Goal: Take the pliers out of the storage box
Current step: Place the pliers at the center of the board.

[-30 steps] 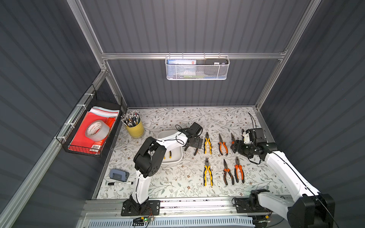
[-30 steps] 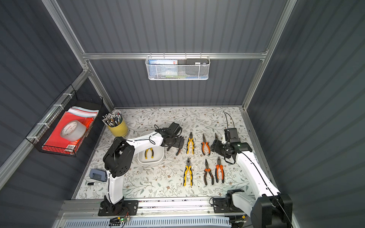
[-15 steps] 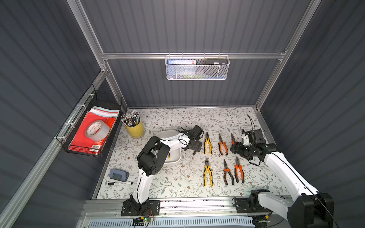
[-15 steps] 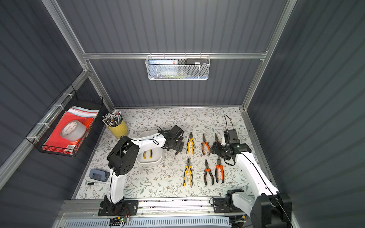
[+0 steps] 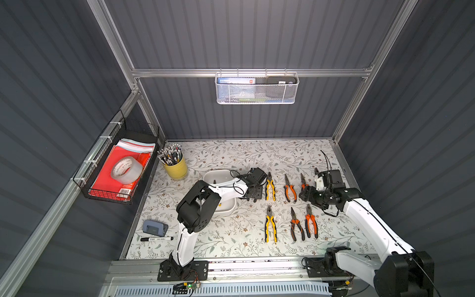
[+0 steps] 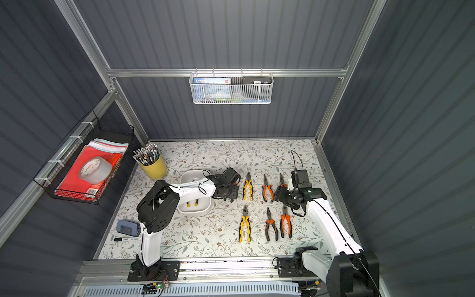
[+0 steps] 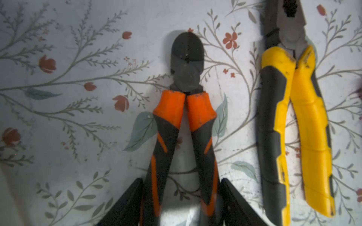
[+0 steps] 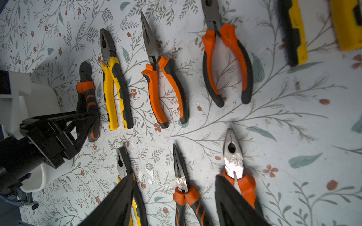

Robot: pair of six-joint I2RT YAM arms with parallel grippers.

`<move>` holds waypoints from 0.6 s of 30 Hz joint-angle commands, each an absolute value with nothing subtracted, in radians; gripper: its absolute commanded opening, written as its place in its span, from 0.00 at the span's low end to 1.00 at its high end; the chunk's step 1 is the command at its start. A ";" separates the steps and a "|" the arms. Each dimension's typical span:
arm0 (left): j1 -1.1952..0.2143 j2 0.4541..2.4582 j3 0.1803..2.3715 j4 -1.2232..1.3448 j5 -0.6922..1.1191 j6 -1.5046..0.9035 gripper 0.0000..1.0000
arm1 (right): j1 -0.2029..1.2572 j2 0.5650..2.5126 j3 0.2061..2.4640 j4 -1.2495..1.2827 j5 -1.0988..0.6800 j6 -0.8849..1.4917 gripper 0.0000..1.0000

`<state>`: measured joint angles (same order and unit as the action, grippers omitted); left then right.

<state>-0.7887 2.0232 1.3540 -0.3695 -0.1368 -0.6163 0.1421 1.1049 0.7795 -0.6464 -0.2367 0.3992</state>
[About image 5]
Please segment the small yellow handled pliers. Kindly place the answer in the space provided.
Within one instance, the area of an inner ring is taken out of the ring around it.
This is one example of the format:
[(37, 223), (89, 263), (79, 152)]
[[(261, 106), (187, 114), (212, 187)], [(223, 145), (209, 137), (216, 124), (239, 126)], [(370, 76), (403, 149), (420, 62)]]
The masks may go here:
[(265, 187), (265, 198), (266, 200), (276, 201), (276, 192), (275, 192), (275, 185), (273, 182), (271, 172), (267, 173), (267, 181)]

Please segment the orange handled cutting pliers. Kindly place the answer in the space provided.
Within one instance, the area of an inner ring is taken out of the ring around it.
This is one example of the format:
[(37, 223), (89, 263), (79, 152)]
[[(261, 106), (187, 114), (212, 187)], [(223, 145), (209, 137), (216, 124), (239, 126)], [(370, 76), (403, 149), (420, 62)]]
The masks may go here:
[(285, 174), (285, 198), (288, 202), (296, 203), (298, 197), (294, 190), (294, 186), (290, 183), (287, 174)]

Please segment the orange black combination pliers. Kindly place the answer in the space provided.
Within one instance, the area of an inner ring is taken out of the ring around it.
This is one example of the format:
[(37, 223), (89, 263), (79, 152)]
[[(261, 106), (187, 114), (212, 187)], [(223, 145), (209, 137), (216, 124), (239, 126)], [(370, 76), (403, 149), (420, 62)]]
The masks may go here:
[(311, 235), (314, 235), (315, 239), (319, 237), (317, 222), (312, 213), (312, 206), (310, 204), (306, 205), (306, 235), (308, 238), (310, 238)]

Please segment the large yellow black pliers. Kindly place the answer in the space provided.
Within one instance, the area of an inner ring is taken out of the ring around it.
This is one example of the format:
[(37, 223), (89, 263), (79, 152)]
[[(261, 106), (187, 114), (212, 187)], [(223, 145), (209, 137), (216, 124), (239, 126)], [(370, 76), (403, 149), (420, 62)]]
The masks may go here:
[(265, 241), (268, 243), (269, 241), (273, 241), (277, 243), (277, 226), (275, 224), (275, 218), (272, 212), (272, 207), (269, 205), (266, 211), (266, 219), (265, 219)]

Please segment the white plastic storage box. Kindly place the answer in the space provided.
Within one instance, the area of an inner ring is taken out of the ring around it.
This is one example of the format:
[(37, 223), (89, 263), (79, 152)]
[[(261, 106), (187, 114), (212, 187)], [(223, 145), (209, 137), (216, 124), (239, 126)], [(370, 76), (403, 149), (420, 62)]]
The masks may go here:
[(233, 187), (234, 178), (231, 175), (231, 171), (212, 170), (204, 174), (203, 180), (210, 185), (211, 190), (221, 197), (213, 218), (231, 215), (237, 207), (236, 199), (238, 197), (238, 193)]

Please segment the orange long nose pliers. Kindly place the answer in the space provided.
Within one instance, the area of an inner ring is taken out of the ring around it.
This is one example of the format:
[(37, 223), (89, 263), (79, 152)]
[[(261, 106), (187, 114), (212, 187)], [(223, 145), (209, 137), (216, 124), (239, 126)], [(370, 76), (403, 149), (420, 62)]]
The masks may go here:
[(298, 230), (301, 233), (301, 240), (304, 241), (306, 234), (305, 234), (305, 232), (304, 232), (304, 230), (301, 226), (300, 221), (297, 219), (297, 216), (296, 216), (296, 213), (295, 213), (294, 209), (291, 208), (291, 236), (292, 236), (293, 241), (297, 241), (295, 228), (298, 228)]

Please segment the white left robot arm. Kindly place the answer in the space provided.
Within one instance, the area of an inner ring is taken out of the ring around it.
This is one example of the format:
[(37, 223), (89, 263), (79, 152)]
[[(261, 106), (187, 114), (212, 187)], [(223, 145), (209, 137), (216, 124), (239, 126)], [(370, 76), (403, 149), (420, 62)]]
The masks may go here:
[(268, 175), (260, 168), (241, 174), (236, 170), (215, 170), (197, 181), (178, 204), (179, 237), (170, 254), (171, 269), (180, 277), (191, 270), (199, 233), (218, 217), (221, 208), (238, 199), (260, 199)]

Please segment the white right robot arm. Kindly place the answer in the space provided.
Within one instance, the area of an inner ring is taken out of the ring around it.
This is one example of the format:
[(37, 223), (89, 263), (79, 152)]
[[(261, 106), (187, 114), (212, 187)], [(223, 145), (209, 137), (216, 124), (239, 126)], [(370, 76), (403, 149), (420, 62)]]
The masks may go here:
[(326, 188), (319, 193), (315, 187), (306, 186), (301, 199), (322, 210), (336, 206), (363, 232), (380, 259), (370, 260), (344, 246), (329, 248), (323, 258), (325, 272), (350, 273), (373, 287), (380, 297), (431, 297), (439, 292), (434, 284), (432, 257), (400, 238), (359, 189)]

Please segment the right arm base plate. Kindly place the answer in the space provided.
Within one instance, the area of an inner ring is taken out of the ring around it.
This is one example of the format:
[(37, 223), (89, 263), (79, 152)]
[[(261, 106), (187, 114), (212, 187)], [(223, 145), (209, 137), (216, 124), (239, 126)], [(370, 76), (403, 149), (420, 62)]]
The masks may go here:
[(301, 265), (306, 270), (309, 278), (324, 277), (344, 277), (352, 280), (352, 273), (341, 270), (338, 267), (325, 267), (325, 259), (323, 257), (303, 257)]

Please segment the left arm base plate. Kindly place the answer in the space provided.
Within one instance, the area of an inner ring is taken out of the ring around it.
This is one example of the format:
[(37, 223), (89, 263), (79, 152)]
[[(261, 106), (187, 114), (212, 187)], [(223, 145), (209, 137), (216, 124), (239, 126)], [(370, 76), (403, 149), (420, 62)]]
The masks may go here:
[(192, 261), (184, 267), (173, 260), (165, 260), (160, 264), (158, 282), (179, 282), (206, 280), (209, 272), (209, 261)]

